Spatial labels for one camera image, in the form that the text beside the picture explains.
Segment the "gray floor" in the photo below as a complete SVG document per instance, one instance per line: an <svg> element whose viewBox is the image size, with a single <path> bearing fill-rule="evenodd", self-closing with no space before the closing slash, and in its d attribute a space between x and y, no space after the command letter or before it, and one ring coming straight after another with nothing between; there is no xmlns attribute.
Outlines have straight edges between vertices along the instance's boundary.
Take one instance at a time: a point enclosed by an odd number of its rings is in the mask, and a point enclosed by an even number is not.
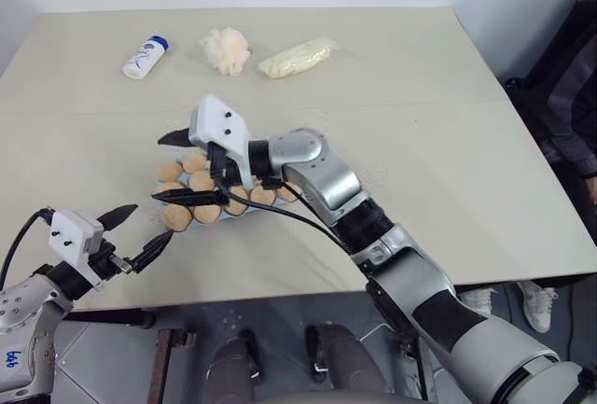
<svg viewBox="0 0 597 404"><path fill-rule="evenodd" d="M514 285L499 286L493 294L494 314L568 358L571 320L570 287L559 289L554 302L552 329L534 333L526 324L521 296ZM595 276L574 287L574 338L571 354L585 365L597 362L597 280ZM266 378L257 389L264 398L282 392L329 388L311 381L307 370L303 331L311 323L345 325L359 337L396 391L417 397L418 379L413 361L398 352L396 336L385 327L365 293L329 294L187 305L157 310L151 329L61 323L57 336L57 375L53 402L142 403L146 401L157 332L163 327L191 328L197 343L173 350L165 403L201 403L206 368L217 348L244 327L251 327L261 345ZM434 364L438 402L468 402L451 377Z"/></svg>

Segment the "bottle cap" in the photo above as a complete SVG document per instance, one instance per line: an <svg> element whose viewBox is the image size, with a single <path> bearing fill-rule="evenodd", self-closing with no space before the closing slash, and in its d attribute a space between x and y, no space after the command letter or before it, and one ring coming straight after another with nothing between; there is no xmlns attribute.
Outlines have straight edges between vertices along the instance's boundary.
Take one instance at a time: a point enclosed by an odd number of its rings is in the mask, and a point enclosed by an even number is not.
<svg viewBox="0 0 597 404"><path fill-rule="evenodd" d="M149 40L153 40L154 42L158 42L160 45L164 47L164 51L168 49L168 40L164 37L160 37L159 35L152 35Z"/></svg>

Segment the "white plastic bottle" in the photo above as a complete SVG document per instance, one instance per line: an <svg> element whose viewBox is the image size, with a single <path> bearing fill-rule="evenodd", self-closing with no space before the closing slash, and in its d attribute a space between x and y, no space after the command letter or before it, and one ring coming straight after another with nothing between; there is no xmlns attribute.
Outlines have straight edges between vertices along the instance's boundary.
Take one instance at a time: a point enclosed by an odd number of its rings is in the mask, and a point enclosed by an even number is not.
<svg viewBox="0 0 597 404"><path fill-rule="evenodd" d="M122 73L131 79L143 79L168 49L168 41L152 35L122 67Z"/></svg>

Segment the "table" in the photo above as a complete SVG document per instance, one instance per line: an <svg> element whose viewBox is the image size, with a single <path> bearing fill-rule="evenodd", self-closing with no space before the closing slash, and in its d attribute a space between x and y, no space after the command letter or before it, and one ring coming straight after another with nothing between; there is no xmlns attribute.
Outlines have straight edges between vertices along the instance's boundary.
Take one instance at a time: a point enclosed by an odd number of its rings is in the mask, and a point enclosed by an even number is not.
<svg viewBox="0 0 597 404"><path fill-rule="evenodd" d="M222 77L199 39L233 26L253 56ZM143 81L120 66L150 35L171 47ZM319 35L342 45L282 80L257 63ZM597 271L597 250L557 179L451 9L269 8L49 14L0 77L0 241L8 247L40 206L140 208L107 233L135 256L162 226L152 167L214 93L257 137L324 132L374 199L457 284ZM289 207L300 209L299 204ZM56 262L47 228L32 229L7 284ZM254 212L175 235L139 276L121 275L78 309L158 306L361 290L365 278L311 228Z"/></svg>

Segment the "white sneaker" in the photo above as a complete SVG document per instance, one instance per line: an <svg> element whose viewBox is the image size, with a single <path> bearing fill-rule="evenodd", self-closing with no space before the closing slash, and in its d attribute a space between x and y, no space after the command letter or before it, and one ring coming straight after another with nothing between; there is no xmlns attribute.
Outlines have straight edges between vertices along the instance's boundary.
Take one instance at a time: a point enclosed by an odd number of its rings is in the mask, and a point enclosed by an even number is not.
<svg viewBox="0 0 597 404"><path fill-rule="evenodd" d="M558 298L553 287L536 285L532 281L518 282L524 302L522 309L529 325L537 332L548 332L551 326L551 305Z"/></svg>
<svg viewBox="0 0 597 404"><path fill-rule="evenodd" d="M495 289L474 289L460 294L460 300L480 313L492 313L492 292Z"/></svg>

